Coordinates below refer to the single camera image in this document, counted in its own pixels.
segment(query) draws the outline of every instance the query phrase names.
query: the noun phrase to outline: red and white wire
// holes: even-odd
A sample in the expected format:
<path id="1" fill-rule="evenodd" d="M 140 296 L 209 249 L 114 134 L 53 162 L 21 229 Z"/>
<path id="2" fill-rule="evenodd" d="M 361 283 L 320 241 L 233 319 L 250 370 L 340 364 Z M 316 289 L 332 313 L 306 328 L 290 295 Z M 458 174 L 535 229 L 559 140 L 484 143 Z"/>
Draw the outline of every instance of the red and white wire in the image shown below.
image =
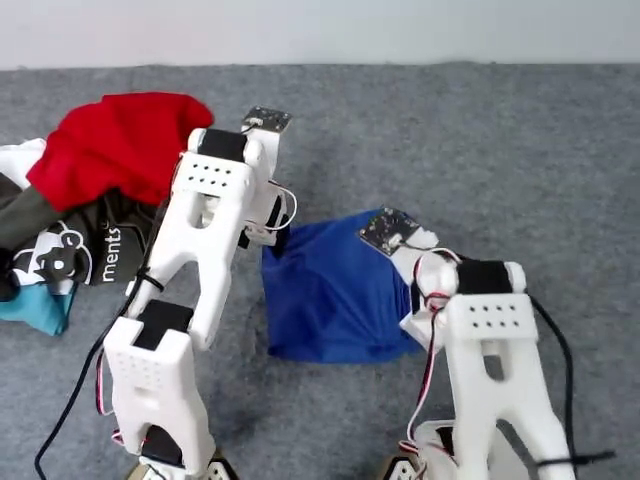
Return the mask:
<path id="1" fill-rule="evenodd" d="M 100 350 L 98 359 L 96 360 L 96 410 L 100 415 L 106 417 L 113 413 L 113 410 L 107 410 L 104 406 L 104 350 Z"/>
<path id="2" fill-rule="evenodd" d="M 111 434 L 111 440 L 113 440 L 113 442 L 117 443 L 118 445 L 124 445 L 124 441 L 122 440 L 122 434 L 120 433 L 120 430 L 113 431 L 113 433 Z"/>
<path id="3" fill-rule="evenodd" d="M 447 255 L 449 255 L 449 257 L 451 257 L 456 263 L 462 263 L 462 259 L 460 258 L 460 256 L 454 252 L 453 250 L 451 250 L 450 248 L 445 248 L 445 247 L 434 247 L 434 248 L 430 248 L 428 250 L 429 252 L 433 252 L 433 253 L 446 253 Z"/>

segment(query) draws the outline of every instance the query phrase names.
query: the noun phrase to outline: wire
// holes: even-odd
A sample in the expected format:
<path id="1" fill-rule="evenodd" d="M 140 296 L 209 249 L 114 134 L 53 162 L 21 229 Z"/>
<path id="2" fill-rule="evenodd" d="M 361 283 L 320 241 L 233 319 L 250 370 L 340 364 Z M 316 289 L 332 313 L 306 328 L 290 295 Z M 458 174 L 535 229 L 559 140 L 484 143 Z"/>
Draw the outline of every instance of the wire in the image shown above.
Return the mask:
<path id="1" fill-rule="evenodd" d="M 444 247 L 431 247 L 431 248 L 423 248 L 418 247 L 416 245 L 411 245 L 407 242 L 400 242 L 400 245 L 403 247 L 407 247 L 410 250 L 418 250 L 419 252 L 433 252 L 433 253 L 445 253 L 450 258 L 452 258 L 456 263 L 462 263 L 462 258 L 456 252 L 451 250 L 450 248 Z"/>
<path id="2" fill-rule="evenodd" d="M 250 127 L 245 128 L 244 130 L 240 130 L 240 133 L 247 133 L 258 126 L 257 123 L 252 124 Z"/>
<path id="3" fill-rule="evenodd" d="M 529 295 L 531 299 L 531 303 L 534 308 L 538 311 L 540 316 L 547 323 L 553 334 L 555 335 L 558 343 L 560 344 L 560 348 L 562 350 L 562 355 L 564 356 L 565 367 L 566 367 L 566 377 L 565 377 L 565 397 L 564 397 L 564 430 L 567 436 L 567 446 L 569 448 L 569 457 L 568 458 L 554 458 L 550 460 L 542 460 L 538 462 L 537 467 L 547 467 L 551 465 L 559 465 L 571 463 L 573 467 L 573 474 L 578 480 L 578 466 L 580 465 L 588 465 L 590 463 L 594 463 L 601 460 L 609 460 L 616 456 L 616 453 L 612 450 L 606 450 L 604 452 L 588 454 L 588 455 L 577 455 L 576 454 L 576 445 L 575 445 L 575 437 L 574 437 L 574 429 L 573 429 L 573 397 L 574 397 L 574 371 L 573 371 L 573 355 L 571 354 L 571 347 L 569 346 L 569 342 L 566 337 L 560 330 L 560 327 L 553 321 L 551 315 L 545 310 L 542 304 L 533 296 Z"/>
<path id="4" fill-rule="evenodd" d="M 147 467 L 149 467 L 151 469 L 151 471 L 153 471 L 153 473 L 155 473 L 162 480 L 167 480 L 167 477 L 162 475 L 153 465 L 150 465 L 150 464 L 147 463 Z"/>
<path id="5" fill-rule="evenodd" d="M 122 440 L 122 434 L 120 433 L 120 430 L 114 430 L 113 433 L 111 434 L 111 440 L 113 440 L 115 443 L 117 443 L 120 446 L 124 445 L 124 441 Z"/>
<path id="6" fill-rule="evenodd" d="M 96 410 L 100 415 L 106 417 L 113 413 L 113 409 L 106 410 L 104 408 L 104 381 L 103 381 L 103 359 L 104 359 L 104 349 L 100 350 L 98 353 L 98 358 L 96 360 Z"/>
<path id="7" fill-rule="evenodd" d="M 273 180 L 270 180 L 269 183 L 272 184 L 272 185 L 275 185 L 283 193 L 286 193 L 287 195 L 289 195 L 291 197 L 291 200 L 293 201 L 293 212 L 291 212 L 291 217 L 289 217 L 289 219 L 285 223 L 283 223 L 282 225 L 280 225 L 278 227 L 267 227 L 266 225 L 258 225 L 256 222 L 254 222 L 252 220 L 247 220 L 247 223 L 251 223 L 253 225 L 258 226 L 259 228 L 263 228 L 263 229 L 268 230 L 270 232 L 277 232 L 278 230 L 284 230 L 285 228 L 287 228 L 289 225 L 291 225 L 291 222 L 293 222 L 293 219 L 296 218 L 296 215 L 298 214 L 298 198 L 296 197 L 295 193 L 293 193 L 288 188 L 283 187 L 279 183 L 276 183 Z"/>
<path id="8" fill-rule="evenodd" d="M 436 325 L 436 317 L 440 310 L 437 310 L 433 313 L 431 317 L 431 339 L 429 340 L 429 348 L 427 349 L 427 365 L 425 366 L 425 372 L 422 379 L 422 387 L 420 389 L 420 394 L 418 395 L 418 401 L 416 404 L 416 408 L 407 424 L 407 440 L 409 444 L 416 446 L 416 440 L 413 436 L 413 425 L 424 406 L 424 402 L 427 399 L 427 395 L 429 393 L 429 388 L 431 387 L 431 378 L 433 377 L 433 368 L 435 365 L 435 325 Z"/>
<path id="9" fill-rule="evenodd" d="M 143 269 L 146 268 L 146 265 L 149 261 L 153 244 L 155 243 L 155 239 L 158 235 L 158 230 L 160 229 L 161 222 L 159 221 L 159 218 L 161 216 L 162 210 L 163 210 L 162 206 L 159 207 L 158 212 L 156 214 L 156 222 L 153 225 L 149 243 L 147 244 L 147 248 L 145 249 L 144 257 L 142 259 Z M 67 420 L 69 413 L 71 413 L 71 409 L 76 403 L 76 400 L 78 399 L 78 395 L 80 394 L 80 390 L 82 389 L 82 386 L 84 385 L 84 381 L 87 378 L 87 373 L 89 372 L 89 368 L 91 368 L 91 362 L 93 361 L 93 357 L 95 357 L 96 353 L 98 353 L 102 349 L 102 343 L 104 342 L 105 337 L 109 333 L 109 330 L 111 330 L 111 327 L 113 326 L 113 324 L 116 323 L 116 320 L 118 320 L 119 317 L 121 317 L 127 312 L 129 307 L 131 306 L 131 303 L 133 303 L 133 300 L 135 299 L 138 293 L 138 290 L 140 290 L 140 286 L 142 285 L 143 281 L 144 279 L 141 276 L 139 275 L 136 276 L 135 282 L 133 284 L 133 288 L 131 289 L 131 293 L 129 294 L 127 299 L 124 301 L 124 303 L 116 313 L 113 320 L 109 322 L 109 324 L 105 327 L 105 329 L 100 333 L 98 338 L 96 338 L 95 342 L 93 342 L 93 345 L 91 345 L 91 348 L 89 349 L 89 352 L 87 353 L 87 356 L 84 359 L 82 369 L 80 370 L 80 375 L 78 375 L 76 384 L 73 387 L 73 390 L 71 391 L 71 395 L 69 396 L 69 399 L 67 400 L 67 404 L 65 405 L 64 409 L 62 410 L 62 413 L 58 417 L 58 420 L 56 421 L 56 424 L 51 430 L 51 433 L 49 434 L 47 439 L 44 441 L 44 443 L 40 447 L 40 450 L 38 450 L 38 453 L 34 458 L 33 466 L 35 467 L 36 472 L 38 473 L 38 476 L 40 477 L 41 480 L 47 480 L 47 477 L 44 474 L 44 471 L 42 470 L 42 466 L 40 465 L 40 462 L 42 461 L 42 457 L 47 452 L 47 450 L 49 449 L 49 447 L 51 446 L 55 438 L 58 436 L 58 433 L 60 433 L 60 429 L 64 425 L 64 422 Z"/>
<path id="10" fill-rule="evenodd" d="M 534 308 L 538 311 L 540 316 L 547 322 L 549 328 L 555 335 L 558 343 L 560 344 L 560 348 L 562 350 L 562 355 L 564 356 L 566 376 L 565 376 L 565 388 L 564 388 L 564 430 L 567 436 L 567 445 L 569 447 L 569 457 L 573 458 L 576 456 L 576 445 L 573 433 L 573 395 L 574 395 L 574 379 L 573 379 L 573 355 L 571 354 L 571 347 L 569 346 L 569 342 L 566 337 L 551 318 L 551 315 L 544 309 L 542 304 L 533 296 L 529 295 L 531 298 L 531 303 Z M 578 469 L 574 465 L 573 472 L 578 478 Z"/>

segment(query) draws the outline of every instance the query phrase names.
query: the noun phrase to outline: black cable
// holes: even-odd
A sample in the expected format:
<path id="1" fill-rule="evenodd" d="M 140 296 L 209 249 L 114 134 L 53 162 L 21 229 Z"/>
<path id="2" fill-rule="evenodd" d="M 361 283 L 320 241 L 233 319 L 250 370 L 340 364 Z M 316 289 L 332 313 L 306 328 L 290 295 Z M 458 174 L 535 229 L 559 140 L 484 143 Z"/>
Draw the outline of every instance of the black cable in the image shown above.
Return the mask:
<path id="1" fill-rule="evenodd" d="M 147 248 L 145 249 L 144 256 L 142 258 L 140 271 L 144 271 L 146 269 L 147 263 L 149 262 L 149 257 L 151 256 L 151 250 L 152 250 L 153 244 L 155 243 L 156 237 L 158 235 L 158 231 L 160 230 L 160 224 L 162 223 L 161 212 L 163 212 L 163 210 L 164 209 L 162 207 L 159 207 L 158 212 L 156 213 L 156 220 L 152 228 L 152 232 L 149 238 L 149 243 L 147 244 Z M 146 279 L 142 275 L 136 276 L 136 279 L 133 284 L 133 288 L 131 289 L 131 293 L 129 294 L 127 299 L 124 301 L 123 305 L 118 310 L 118 313 L 115 315 L 113 320 L 109 322 L 109 324 L 105 327 L 102 333 L 100 333 L 100 335 L 98 336 L 96 341 L 93 343 L 93 345 L 91 345 L 91 348 L 89 349 L 89 353 L 87 353 L 87 356 L 85 357 L 84 364 L 82 365 L 82 369 L 80 370 L 80 375 L 78 375 L 78 380 L 76 380 L 76 384 L 73 387 L 73 391 L 71 392 L 71 395 L 69 396 L 69 400 L 67 400 L 67 404 L 62 410 L 60 417 L 58 417 L 58 421 L 56 422 L 55 426 L 51 430 L 51 433 L 49 434 L 47 439 L 44 441 L 44 443 L 42 444 L 42 447 L 40 447 L 40 450 L 38 450 L 38 453 L 35 456 L 33 465 L 41 480 L 47 480 L 47 477 L 44 474 L 44 471 L 42 470 L 40 461 L 42 460 L 42 457 L 47 452 L 47 450 L 49 449 L 49 447 L 51 446 L 55 438 L 58 436 L 60 429 L 64 425 L 64 422 L 67 420 L 67 417 L 71 412 L 71 409 L 76 403 L 76 400 L 78 399 L 78 395 L 80 394 L 80 390 L 82 389 L 84 381 L 87 378 L 87 373 L 89 372 L 89 368 L 91 368 L 91 362 L 93 361 L 93 357 L 102 348 L 102 343 L 104 342 L 105 337 L 109 333 L 109 330 L 111 330 L 111 327 L 113 327 L 113 324 L 116 323 L 116 320 L 118 320 L 119 317 L 123 316 L 127 312 L 129 307 L 131 306 L 131 303 L 136 298 L 136 295 L 140 290 L 140 286 L 142 285 L 142 282 L 145 280 Z"/>
<path id="2" fill-rule="evenodd" d="M 167 477 L 165 477 L 164 475 L 162 475 L 158 469 L 154 468 L 153 465 L 147 464 L 147 467 L 149 467 L 153 473 L 155 473 L 158 477 L 160 477 L 162 480 L 167 480 Z"/>
<path id="3" fill-rule="evenodd" d="M 538 311 L 540 316 L 547 322 L 549 328 L 555 335 L 558 343 L 560 344 L 560 349 L 562 350 L 562 355 L 564 356 L 565 369 L 566 369 L 566 377 L 565 377 L 565 387 L 564 387 L 564 430 L 567 436 L 567 446 L 569 447 L 569 457 L 575 458 L 576 456 L 576 444 L 573 435 L 573 395 L 574 395 L 574 379 L 573 379 L 573 355 L 571 354 L 571 347 L 569 346 L 569 342 L 566 337 L 560 330 L 560 327 L 553 321 L 551 315 L 544 309 L 544 307 L 540 304 L 540 302 L 533 295 L 529 295 L 531 298 L 531 303 L 533 307 Z M 578 478 L 578 468 L 574 464 L 573 465 L 573 473 L 576 476 L 576 480 Z"/>
<path id="4" fill-rule="evenodd" d="M 549 325 L 549 328 L 555 335 L 558 343 L 560 344 L 560 348 L 562 349 L 562 355 L 564 356 L 565 366 L 566 366 L 566 377 L 565 377 L 565 397 L 564 397 L 564 430 L 565 435 L 567 436 L 567 446 L 569 448 L 569 457 L 568 458 L 554 458 L 542 460 L 537 463 L 538 468 L 548 467 L 551 465 L 560 465 L 570 463 L 573 467 L 573 474 L 578 480 L 578 466 L 589 465 L 591 463 L 601 461 L 601 460 L 609 460 L 616 456 L 616 453 L 612 450 L 606 450 L 601 453 L 588 454 L 588 455 L 577 455 L 576 454 L 576 445 L 575 445 L 575 437 L 573 430 L 573 397 L 574 397 L 574 375 L 573 375 L 573 355 L 571 354 L 571 347 L 569 346 L 569 342 L 566 337 L 560 330 L 560 327 L 553 321 L 551 315 L 544 309 L 542 304 L 533 296 L 529 295 L 531 299 L 531 303 L 534 308 L 538 311 L 540 316 L 544 319 L 544 321 Z"/>

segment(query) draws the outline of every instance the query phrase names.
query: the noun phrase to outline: floor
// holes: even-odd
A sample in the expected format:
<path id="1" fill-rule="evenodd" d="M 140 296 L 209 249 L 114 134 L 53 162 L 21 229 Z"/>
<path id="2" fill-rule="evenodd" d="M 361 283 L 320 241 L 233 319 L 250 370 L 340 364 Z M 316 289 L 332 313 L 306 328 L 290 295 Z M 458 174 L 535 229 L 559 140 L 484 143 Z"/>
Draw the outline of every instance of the floor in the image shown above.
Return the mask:
<path id="1" fill-rule="evenodd" d="M 0 73 L 0 144 L 46 136 L 71 108 L 107 92 L 187 92 L 239 128 L 254 104 L 295 116 L 277 179 L 298 222 L 381 204 L 409 212 L 444 244 L 515 260 L 576 357 L 580 452 L 618 459 L 582 480 L 640 468 L 640 66 L 149 66 Z M 197 358 L 210 427 L 243 479 L 373 479 L 412 411 L 423 355 L 375 366 L 288 363 L 265 351 L 259 251 L 241 251 L 213 349 Z M 49 338 L 0 324 L 0 477 L 35 477 L 33 455 L 58 417 L 122 286 L 83 288 L 69 330 Z M 167 298 L 197 296 L 192 270 Z M 563 362 L 541 326 L 560 411 Z M 451 415 L 445 359 L 424 418 Z M 120 479 L 134 459 L 87 386 L 44 459 L 50 479 Z"/>

